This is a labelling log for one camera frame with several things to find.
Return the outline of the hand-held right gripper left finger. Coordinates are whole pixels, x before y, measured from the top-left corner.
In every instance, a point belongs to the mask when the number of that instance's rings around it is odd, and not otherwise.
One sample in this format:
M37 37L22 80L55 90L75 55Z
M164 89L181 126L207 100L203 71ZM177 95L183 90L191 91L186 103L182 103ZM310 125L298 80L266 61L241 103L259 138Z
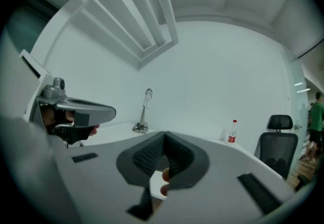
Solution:
M54 139L54 155L63 188L56 192L58 224L165 224L165 206L153 211L150 176L134 156L147 158L162 149L164 133L79 148Z

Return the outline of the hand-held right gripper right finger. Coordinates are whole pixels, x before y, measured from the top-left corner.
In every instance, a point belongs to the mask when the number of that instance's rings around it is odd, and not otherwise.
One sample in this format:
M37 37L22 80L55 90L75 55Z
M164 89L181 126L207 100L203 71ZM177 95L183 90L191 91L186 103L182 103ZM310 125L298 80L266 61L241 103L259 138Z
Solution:
M254 156L222 142L166 132L188 153L173 175L158 224L248 224L294 196L293 190Z

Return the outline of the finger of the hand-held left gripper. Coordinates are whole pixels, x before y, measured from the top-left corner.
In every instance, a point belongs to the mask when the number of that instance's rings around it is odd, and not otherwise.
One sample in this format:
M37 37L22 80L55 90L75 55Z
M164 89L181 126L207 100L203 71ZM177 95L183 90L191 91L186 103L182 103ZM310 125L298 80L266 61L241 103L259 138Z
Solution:
M108 109L110 106L87 100L66 98L66 105L75 109Z
M74 112L74 127L92 127L113 120L116 116L114 107L108 109L75 109L66 105L66 101L56 104L56 109Z

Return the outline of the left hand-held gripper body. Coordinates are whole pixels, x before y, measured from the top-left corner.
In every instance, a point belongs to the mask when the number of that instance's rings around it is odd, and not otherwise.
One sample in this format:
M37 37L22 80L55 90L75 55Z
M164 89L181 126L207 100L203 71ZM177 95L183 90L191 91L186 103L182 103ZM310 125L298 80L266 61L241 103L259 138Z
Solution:
M27 89L31 91L31 99L23 118L45 129L41 106L53 107L66 97L65 81L62 78L53 77L26 50L22 50L20 58L36 80L35 84L27 84Z

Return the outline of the person's left hand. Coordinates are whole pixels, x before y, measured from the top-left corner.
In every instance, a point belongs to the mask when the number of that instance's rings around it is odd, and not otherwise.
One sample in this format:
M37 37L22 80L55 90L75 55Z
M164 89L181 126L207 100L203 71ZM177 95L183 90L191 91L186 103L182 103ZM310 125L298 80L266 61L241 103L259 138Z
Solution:
M42 106L40 109L43 124L46 128L48 128L50 125L55 123L55 115L54 110L49 106ZM69 122L74 121L74 112L72 111L66 111L65 112L66 120ZM92 128L92 131L90 132L90 136L93 136L97 134L97 130L100 127L100 125L96 125Z

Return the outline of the person's right hand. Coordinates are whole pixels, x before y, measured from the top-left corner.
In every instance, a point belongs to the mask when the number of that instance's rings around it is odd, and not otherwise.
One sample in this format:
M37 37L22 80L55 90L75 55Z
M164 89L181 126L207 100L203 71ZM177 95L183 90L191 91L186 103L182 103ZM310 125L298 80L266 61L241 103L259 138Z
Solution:
M169 189L169 182L170 182L170 177L169 177L169 168L166 168L163 173L162 173L162 178L163 180L166 182L166 184L164 184L161 188L160 188L160 192L163 196L167 196L168 193L168 189Z

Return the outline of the silver desk lamp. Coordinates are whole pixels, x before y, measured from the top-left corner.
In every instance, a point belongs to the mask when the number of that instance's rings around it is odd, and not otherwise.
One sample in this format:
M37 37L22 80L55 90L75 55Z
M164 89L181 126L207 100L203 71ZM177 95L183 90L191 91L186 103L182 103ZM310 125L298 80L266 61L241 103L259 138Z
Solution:
M146 134L148 132L148 124L145 122L145 112L148 109L148 103L152 99L153 91L151 88L148 88L145 91L145 97L142 105L142 113L140 121L133 126L132 131L136 133Z

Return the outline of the clear bottle with red cap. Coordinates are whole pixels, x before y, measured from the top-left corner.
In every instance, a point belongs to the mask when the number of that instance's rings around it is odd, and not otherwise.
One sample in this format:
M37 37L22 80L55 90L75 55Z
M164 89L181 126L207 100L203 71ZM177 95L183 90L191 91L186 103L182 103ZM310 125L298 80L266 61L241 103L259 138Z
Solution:
M235 143L236 136L237 136L237 120L233 120L231 128L228 133L227 141L229 143Z

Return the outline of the black mesh office chair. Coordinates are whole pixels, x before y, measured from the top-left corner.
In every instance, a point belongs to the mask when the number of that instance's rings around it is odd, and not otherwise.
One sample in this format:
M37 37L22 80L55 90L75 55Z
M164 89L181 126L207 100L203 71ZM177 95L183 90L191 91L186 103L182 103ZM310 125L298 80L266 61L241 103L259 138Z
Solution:
M255 156L283 179L288 178L298 144L297 134L289 132L292 128L291 116L272 115L255 151Z

